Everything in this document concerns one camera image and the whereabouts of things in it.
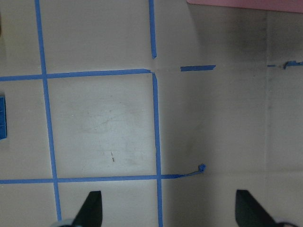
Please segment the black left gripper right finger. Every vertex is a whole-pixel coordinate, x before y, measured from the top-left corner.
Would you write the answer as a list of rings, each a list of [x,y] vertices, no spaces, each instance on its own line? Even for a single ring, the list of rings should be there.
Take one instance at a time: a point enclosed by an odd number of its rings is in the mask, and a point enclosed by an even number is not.
[[[275,227],[277,225],[248,190],[236,191],[235,220],[239,227]]]

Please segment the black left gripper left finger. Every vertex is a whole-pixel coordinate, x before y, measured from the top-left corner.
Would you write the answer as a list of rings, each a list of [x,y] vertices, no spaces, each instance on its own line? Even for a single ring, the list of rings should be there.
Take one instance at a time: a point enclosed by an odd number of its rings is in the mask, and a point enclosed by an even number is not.
[[[91,191],[72,222],[73,227],[100,227],[102,225],[102,194]]]

